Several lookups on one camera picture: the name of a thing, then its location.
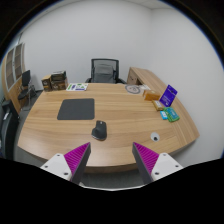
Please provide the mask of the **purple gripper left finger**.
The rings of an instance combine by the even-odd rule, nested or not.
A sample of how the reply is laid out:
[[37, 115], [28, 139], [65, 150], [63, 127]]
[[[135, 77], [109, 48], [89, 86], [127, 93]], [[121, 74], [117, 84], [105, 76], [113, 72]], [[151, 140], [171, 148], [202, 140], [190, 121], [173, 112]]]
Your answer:
[[66, 154], [55, 154], [41, 169], [79, 185], [90, 154], [91, 144], [85, 143]]

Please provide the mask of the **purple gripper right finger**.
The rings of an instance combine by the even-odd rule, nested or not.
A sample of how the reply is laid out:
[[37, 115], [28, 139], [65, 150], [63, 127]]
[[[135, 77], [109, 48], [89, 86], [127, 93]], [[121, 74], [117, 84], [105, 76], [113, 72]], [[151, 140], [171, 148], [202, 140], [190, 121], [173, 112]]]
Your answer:
[[182, 166], [169, 154], [158, 154], [134, 142], [132, 153], [144, 184], [149, 184], [182, 169]]

